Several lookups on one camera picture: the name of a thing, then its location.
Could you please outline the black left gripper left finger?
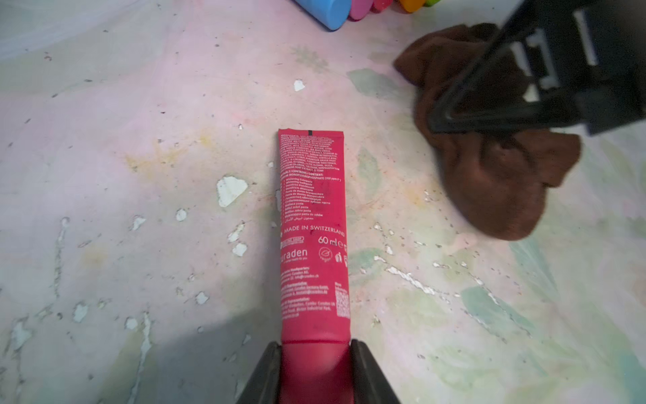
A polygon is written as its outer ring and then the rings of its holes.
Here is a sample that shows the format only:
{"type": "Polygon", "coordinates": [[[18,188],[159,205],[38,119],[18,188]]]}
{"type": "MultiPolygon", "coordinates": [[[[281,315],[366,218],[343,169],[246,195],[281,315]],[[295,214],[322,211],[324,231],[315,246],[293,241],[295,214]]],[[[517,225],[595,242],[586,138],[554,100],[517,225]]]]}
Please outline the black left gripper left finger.
{"type": "Polygon", "coordinates": [[[256,368],[237,398],[237,404],[277,404],[280,391],[282,346],[267,345],[256,368]]]}

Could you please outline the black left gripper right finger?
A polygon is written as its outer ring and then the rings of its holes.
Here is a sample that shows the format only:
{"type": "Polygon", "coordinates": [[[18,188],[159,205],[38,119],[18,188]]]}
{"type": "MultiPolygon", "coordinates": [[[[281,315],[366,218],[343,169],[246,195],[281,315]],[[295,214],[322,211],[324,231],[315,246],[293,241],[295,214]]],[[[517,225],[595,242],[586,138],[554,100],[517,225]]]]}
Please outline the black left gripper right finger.
{"type": "Polygon", "coordinates": [[[350,345],[356,404],[400,404],[400,400],[365,342],[350,345]]]}

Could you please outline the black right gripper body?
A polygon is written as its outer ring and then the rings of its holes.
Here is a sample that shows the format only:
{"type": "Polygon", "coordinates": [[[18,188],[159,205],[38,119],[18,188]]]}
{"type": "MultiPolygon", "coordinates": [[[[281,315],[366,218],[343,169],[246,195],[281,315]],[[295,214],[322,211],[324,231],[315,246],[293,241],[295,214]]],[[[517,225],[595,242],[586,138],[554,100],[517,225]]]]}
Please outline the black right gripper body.
{"type": "Polygon", "coordinates": [[[634,46],[605,1],[523,1],[509,18],[538,98],[514,109],[521,126],[582,124],[590,135],[642,121],[634,46]]]}

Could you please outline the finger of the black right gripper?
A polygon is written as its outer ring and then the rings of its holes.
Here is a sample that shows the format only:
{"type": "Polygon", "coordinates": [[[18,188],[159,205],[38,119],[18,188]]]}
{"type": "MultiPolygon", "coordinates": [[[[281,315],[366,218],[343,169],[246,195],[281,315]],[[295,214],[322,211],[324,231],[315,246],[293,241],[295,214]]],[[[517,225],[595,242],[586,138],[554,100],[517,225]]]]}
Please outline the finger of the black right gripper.
{"type": "Polygon", "coordinates": [[[434,131],[521,131],[575,124],[580,113],[578,1],[523,1],[436,102],[434,131]]]}

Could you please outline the red toothpaste tube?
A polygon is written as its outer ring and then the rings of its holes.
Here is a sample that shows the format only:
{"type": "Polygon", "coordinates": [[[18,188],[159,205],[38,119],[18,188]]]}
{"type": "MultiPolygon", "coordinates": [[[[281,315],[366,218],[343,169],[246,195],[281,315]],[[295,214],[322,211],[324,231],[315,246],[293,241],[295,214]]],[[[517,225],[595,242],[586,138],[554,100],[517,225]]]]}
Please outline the red toothpaste tube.
{"type": "Polygon", "coordinates": [[[352,403],[341,131],[282,129],[279,402],[352,403]]]}

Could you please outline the brown wiping cloth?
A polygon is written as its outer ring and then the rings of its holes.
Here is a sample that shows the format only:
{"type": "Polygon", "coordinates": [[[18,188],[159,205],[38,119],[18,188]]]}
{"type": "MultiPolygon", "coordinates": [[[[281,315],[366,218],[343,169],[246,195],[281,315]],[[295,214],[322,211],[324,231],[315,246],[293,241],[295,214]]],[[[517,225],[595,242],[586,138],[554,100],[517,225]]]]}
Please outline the brown wiping cloth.
{"type": "Polygon", "coordinates": [[[562,185],[580,160],[580,137],[546,129],[447,133],[428,123],[437,101],[498,31],[482,23],[426,34],[395,59],[394,67],[418,89],[413,120],[437,153],[446,195],[479,231],[517,241],[541,219],[548,189],[562,185]]]}

